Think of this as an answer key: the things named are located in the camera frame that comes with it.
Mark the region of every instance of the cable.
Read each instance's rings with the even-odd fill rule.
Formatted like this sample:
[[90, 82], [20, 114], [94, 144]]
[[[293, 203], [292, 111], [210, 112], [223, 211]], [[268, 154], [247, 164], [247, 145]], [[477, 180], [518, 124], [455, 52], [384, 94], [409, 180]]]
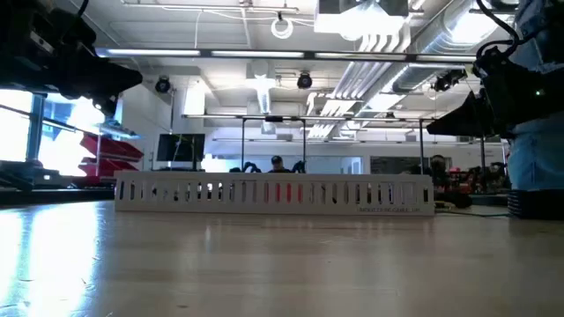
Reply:
[[507, 33], [509, 33], [509, 35], [511, 35], [511, 38], [513, 39], [513, 43], [511, 44], [510, 48], [508, 48], [505, 52], [503, 52], [503, 54], [506, 57], [513, 54], [513, 52], [515, 52], [517, 46], [519, 45], [519, 34], [517, 33], [517, 31], [514, 30], [511, 26], [509, 26], [507, 23], [503, 22], [500, 18], [496, 17], [489, 9], [486, 8], [482, 0], [476, 0], [476, 3], [487, 17], [489, 17], [491, 20], [493, 20], [493, 22], [495, 22], [495, 24], [500, 26]]
[[197, 28], [198, 28], [198, 25], [199, 25], [199, 22], [200, 22], [200, 16], [202, 15], [202, 13], [204, 13], [204, 11], [200, 11], [197, 14], [197, 18], [196, 18], [196, 31], [195, 31], [195, 34], [194, 34], [194, 48], [197, 48]]
[[480, 48], [478, 48], [478, 52], [476, 52], [476, 56], [478, 58], [480, 58], [484, 54], [484, 49], [486, 49], [487, 47], [489, 47], [491, 45], [497, 45], [497, 44], [511, 45], [511, 44], [513, 44], [513, 41], [512, 40], [489, 41], [488, 43], [486, 43], [486, 44], [482, 45]]
[[276, 19], [276, 18], [274, 18], [274, 17], [272, 17], [272, 18], [242, 18], [242, 17], [230, 16], [230, 15], [228, 15], [228, 14], [220, 13], [220, 12], [217, 12], [217, 11], [206, 11], [206, 12], [211, 13], [211, 14], [215, 14], [215, 15], [219, 15], [220, 17], [224, 17], [224, 18], [234, 18], [234, 19], [247, 20], [247, 21], [250, 21], [250, 20], [255, 20], [255, 21], [260, 21], [260, 20], [265, 21], [265, 20], [269, 20], [269, 21], [270, 21], [270, 20]]
[[64, 37], [67, 36], [67, 34], [71, 31], [71, 29], [80, 21], [80, 19], [82, 19], [82, 15], [85, 14], [86, 7], [88, 6], [89, 1], [90, 0], [83, 0], [82, 1], [80, 8], [78, 8], [78, 12], [77, 12], [76, 17], [74, 18], [72, 23], [70, 23], [69, 28], [65, 32], [63, 32], [63, 34], [61, 35], [61, 38], [59, 38], [60, 41], [63, 41]]
[[295, 22], [295, 23], [297, 23], [297, 24], [299, 24], [299, 25], [314, 27], [314, 26], [309, 25], [309, 24], [307, 24], [307, 23], [301, 22], [301, 21], [299, 21], [299, 20], [297, 20], [297, 19], [295, 19], [295, 18], [289, 18], [289, 20], [292, 21], [292, 22]]
[[176, 150], [174, 150], [174, 156], [173, 156], [172, 163], [174, 163], [174, 161], [176, 160], [176, 154], [178, 154], [178, 149], [180, 149], [181, 143], [182, 143], [182, 135], [178, 135], [178, 142], [176, 143]]
[[283, 31], [279, 31], [276, 28], [276, 24], [281, 21], [280, 19], [276, 18], [272, 21], [271, 24], [271, 32], [272, 35], [276, 36], [277, 38], [281, 39], [281, 40], [286, 40], [288, 39], [290, 36], [292, 36], [293, 33], [293, 23], [291, 19], [284, 19], [284, 21], [286, 22], [286, 29]]

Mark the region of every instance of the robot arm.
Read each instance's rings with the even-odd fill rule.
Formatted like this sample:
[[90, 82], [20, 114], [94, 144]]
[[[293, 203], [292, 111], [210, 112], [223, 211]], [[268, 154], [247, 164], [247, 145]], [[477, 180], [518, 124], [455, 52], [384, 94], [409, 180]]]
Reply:
[[[496, 18], [483, 0], [477, 2], [511, 39], [491, 41], [478, 50], [473, 73], [483, 88], [478, 94], [470, 92], [456, 111], [431, 123], [427, 127], [431, 134], [507, 134], [518, 124], [564, 111], [559, 97], [564, 85], [564, 2], [522, 0], [516, 14], [521, 35]], [[509, 47], [500, 51], [501, 44]], [[470, 124], [458, 124], [468, 118], [473, 119]]]

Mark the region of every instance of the black device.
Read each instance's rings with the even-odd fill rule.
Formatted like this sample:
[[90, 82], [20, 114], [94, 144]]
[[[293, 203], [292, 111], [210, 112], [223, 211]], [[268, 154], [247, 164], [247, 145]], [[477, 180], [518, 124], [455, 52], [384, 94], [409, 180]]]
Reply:
[[159, 81], [157, 81], [157, 84], [155, 85], [155, 90], [158, 93], [167, 93], [168, 91], [170, 91], [170, 88], [172, 86], [170, 85], [170, 81], [168, 80], [167, 76], [161, 76], [159, 77]]
[[204, 159], [204, 134], [162, 134], [157, 151], [158, 161], [201, 162]]
[[[553, 2], [522, 27], [524, 38], [496, 18], [478, 0], [480, 9], [512, 35], [512, 40], [491, 41], [477, 53], [473, 73], [481, 78], [482, 89], [470, 92], [463, 105], [427, 126], [430, 134], [452, 136], [495, 136], [511, 138], [508, 131], [517, 124], [564, 111], [560, 90], [564, 69], [533, 71], [509, 60], [519, 45], [535, 39], [545, 43], [540, 53], [545, 63], [564, 63], [564, 4]], [[501, 52], [495, 44], [510, 45]]]
[[143, 77], [96, 55], [95, 31], [78, 13], [48, 11], [38, 0], [0, 0], [0, 87], [85, 97], [106, 116], [119, 94]]
[[467, 77], [466, 70], [448, 70], [444, 74], [437, 76], [432, 88], [436, 92], [446, 92]]
[[311, 79], [311, 76], [306, 71], [302, 72], [298, 78], [298, 88], [300, 89], [309, 89], [313, 83], [313, 79]]

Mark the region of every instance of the security camera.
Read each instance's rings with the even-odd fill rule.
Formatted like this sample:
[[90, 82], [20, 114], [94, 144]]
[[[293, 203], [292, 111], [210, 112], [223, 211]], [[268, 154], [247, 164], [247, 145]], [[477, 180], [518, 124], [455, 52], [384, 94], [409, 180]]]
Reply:
[[300, 89], [308, 89], [313, 83], [313, 79], [311, 79], [309, 73], [306, 71], [302, 72], [300, 78], [298, 78], [298, 88]]
[[170, 91], [170, 81], [168, 80], [168, 76], [161, 76], [159, 77], [159, 81], [155, 85], [155, 90], [158, 93], [167, 93]]

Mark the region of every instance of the table surface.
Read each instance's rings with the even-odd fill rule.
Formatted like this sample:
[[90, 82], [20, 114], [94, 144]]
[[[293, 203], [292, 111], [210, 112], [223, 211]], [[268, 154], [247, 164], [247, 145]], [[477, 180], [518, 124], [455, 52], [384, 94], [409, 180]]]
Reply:
[[562, 223], [0, 210], [0, 316], [560, 317], [563, 295]]

